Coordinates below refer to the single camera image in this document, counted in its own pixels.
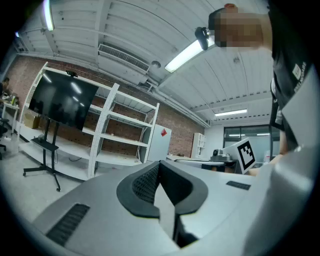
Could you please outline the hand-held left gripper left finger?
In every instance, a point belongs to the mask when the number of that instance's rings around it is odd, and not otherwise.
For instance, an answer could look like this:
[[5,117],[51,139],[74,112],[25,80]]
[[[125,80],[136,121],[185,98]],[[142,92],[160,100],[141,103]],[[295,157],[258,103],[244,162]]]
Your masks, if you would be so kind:
[[117,187],[128,175],[159,163],[130,166],[91,178],[49,205],[33,222],[57,255],[165,256],[179,251],[157,218],[131,214]]

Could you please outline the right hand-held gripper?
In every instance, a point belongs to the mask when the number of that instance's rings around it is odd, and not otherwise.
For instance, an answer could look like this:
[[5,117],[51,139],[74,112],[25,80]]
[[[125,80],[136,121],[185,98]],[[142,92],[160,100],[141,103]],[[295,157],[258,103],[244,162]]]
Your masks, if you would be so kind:
[[212,162],[224,163],[235,174],[244,175],[255,163],[255,156],[249,138],[245,138],[223,149],[215,149],[210,158]]

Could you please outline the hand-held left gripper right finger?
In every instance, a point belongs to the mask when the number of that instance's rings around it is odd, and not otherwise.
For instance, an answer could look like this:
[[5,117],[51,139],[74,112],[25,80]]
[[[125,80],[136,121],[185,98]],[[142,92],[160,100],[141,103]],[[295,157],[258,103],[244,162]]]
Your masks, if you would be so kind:
[[197,212],[181,216],[187,233],[201,239],[220,225],[241,204],[248,190],[227,185],[233,181],[252,185],[255,177],[250,175],[224,173],[200,169],[183,163],[168,160],[167,163],[202,180],[208,187],[208,195]]

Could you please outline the person's right forearm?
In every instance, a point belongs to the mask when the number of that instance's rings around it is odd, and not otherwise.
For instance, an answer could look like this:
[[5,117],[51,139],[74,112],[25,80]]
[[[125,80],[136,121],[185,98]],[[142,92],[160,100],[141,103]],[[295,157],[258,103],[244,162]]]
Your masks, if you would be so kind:
[[272,158],[273,156],[273,140],[271,139],[270,146],[270,159],[268,165],[275,165],[280,159],[289,152],[287,138],[284,131],[279,132],[279,151],[278,154]]

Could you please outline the ceiling tube light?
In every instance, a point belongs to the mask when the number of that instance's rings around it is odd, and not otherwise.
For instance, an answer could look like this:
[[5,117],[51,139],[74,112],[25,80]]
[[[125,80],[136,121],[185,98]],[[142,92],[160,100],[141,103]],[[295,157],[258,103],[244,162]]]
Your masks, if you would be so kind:
[[43,0],[43,13],[47,29],[49,31],[53,31],[55,26],[53,22],[52,6],[50,0]]
[[247,113],[247,112],[248,112],[248,110],[245,108],[245,109],[238,109],[238,110],[232,110],[232,111],[215,113],[214,115],[215,115],[216,117],[223,117],[223,116],[231,116],[231,115],[245,114],[245,113]]
[[189,46],[187,46],[183,51],[181,51],[177,56],[175,56],[164,69],[170,74],[174,73],[181,66],[186,64],[188,61],[202,53],[202,49],[198,40],[195,40]]

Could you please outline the white cubby shelf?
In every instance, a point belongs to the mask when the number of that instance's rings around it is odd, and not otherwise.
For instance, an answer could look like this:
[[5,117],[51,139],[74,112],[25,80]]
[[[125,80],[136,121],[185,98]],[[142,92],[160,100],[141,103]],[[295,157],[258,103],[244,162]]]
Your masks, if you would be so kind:
[[191,150],[192,159],[204,158],[204,149],[206,145],[206,136],[201,133],[194,133],[193,144]]

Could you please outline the white metal shelf rack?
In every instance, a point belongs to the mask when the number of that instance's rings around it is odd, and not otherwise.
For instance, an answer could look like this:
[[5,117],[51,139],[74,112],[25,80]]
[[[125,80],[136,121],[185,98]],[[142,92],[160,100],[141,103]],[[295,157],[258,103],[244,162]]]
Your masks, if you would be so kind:
[[[47,64],[40,69],[24,101],[17,130],[18,135],[24,139],[18,149],[40,165],[43,163],[43,149],[31,140],[44,136],[47,117],[39,114],[39,127],[31,129],[24,125],[24,114],[27,111],[34,112],[29,109],[29,103],[46,70],[68,75],[66,71]],[[98,90],[81,130],[59,123],[55,142],[58,150],[54,157],[57,173],[86,181],[103,174],[105,168],[143,164],[139,150],[140,147],[146,147],[148,157],[159,106],[122,92],[117,83],[107,86],[78,75],[75,78],[97,86]],[[53,140],[56,122],[50,121],[48,142]],[[46,152],[46,164],[51,167],[49,151]]]

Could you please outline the white cabinet with red label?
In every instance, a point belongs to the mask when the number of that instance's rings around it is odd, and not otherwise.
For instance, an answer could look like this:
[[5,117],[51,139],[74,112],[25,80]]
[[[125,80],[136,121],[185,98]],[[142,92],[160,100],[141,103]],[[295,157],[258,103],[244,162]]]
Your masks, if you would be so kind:
[[149,147],[148,157],[146,157],[147,148],[141,146],[139,149],[140,161],[144,163],[166,160],[171,141],[172,130],[156,124]]

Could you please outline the black wheeled television stand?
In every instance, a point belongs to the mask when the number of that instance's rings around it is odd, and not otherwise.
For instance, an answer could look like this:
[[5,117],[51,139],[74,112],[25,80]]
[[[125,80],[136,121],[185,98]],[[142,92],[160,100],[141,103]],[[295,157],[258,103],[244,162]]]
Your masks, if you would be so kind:
[[[59,149],[59,147],[56,146],[56,138],[57,138],[58,128],[60,125],[58,122],[55,122],[52,142],[48,142],[47,139],[48,139],[51,120],[49,118],[47,118],[46,120],[47,121],[46,121],[44,135],[42,137],[33,138],[31,140],[34,144],[42,148],[42,164],[39,167],[24,168],[22,175],[26,177],[27,173],[47,171],[54,177],[54,180],[57,186],[56,191],[60,192],[61,186],[57,179],[57,175],[56,175],[57,171],[55,170],[55,153]],[[47,165],[47,159],[46,159],[47,152],[51,153],[51,167]]]

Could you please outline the person's black shirt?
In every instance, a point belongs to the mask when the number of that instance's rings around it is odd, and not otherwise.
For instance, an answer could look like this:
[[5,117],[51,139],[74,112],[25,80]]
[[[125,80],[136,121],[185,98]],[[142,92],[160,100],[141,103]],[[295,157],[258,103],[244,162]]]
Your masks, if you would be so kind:
[[287,16],[268,0],[272,29],[273,78],[270,125],[284,132],[289,151],[298,146],[283,108],[299,90],[312,65],[305,42]]

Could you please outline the brown cardboard box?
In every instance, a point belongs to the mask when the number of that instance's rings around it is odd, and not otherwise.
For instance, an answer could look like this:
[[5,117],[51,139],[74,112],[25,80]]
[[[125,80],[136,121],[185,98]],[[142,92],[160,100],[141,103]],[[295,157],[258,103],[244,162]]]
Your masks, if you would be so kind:
[[27,111],[24,113],[23,123],[26,127],[31,129],[37,129],[40,124],[41,116],[32,111]]

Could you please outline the large black television screen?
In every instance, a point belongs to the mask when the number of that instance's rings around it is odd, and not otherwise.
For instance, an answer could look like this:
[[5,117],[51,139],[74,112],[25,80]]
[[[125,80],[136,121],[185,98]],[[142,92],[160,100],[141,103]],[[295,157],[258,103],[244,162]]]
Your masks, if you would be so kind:
[[82,130],[98,87],[46,70],[39,80],[29,109],[60,124]]

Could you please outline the black office chair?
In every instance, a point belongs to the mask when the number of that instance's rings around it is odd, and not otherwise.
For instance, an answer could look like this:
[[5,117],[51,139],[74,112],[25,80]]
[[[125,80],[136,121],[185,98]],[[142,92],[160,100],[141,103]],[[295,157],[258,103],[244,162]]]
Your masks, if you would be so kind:
[[[8,129],[5,127],[9,123],[9,119],[0,117],[0,139],[3,137],[4,133],[8,131]],[[7,146],[4,144],[0,144],[0,148],[3,148],[4,151],[7,151]],[[3,155],[0,152],[0,160],[3,159]]]

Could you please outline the white desk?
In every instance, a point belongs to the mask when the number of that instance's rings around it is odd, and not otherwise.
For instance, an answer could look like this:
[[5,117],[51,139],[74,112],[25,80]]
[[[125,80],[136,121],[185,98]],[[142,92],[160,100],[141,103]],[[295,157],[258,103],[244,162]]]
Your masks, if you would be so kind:
[[16,123],[17,123],[17,115],[18,115],[18,110],[20,108],[18,106],[12,105],[11,103],[4,102],[2,115],[1,115],[2,119],[5,117],[5,113],[6,113],[7,108],[14,110],[14,116],[12,119],[12,126],[11,126],[11,132],[10,132],[10,134],[12,135],[15,133]]

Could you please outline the white ceiling air conditioner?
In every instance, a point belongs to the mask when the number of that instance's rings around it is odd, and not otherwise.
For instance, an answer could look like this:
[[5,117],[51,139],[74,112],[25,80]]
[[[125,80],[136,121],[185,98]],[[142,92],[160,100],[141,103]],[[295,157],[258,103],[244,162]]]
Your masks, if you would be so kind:
[[97,62],[101,70],[132,84],[144,84],[148,80],[147,63],[112,46],[99,44]]

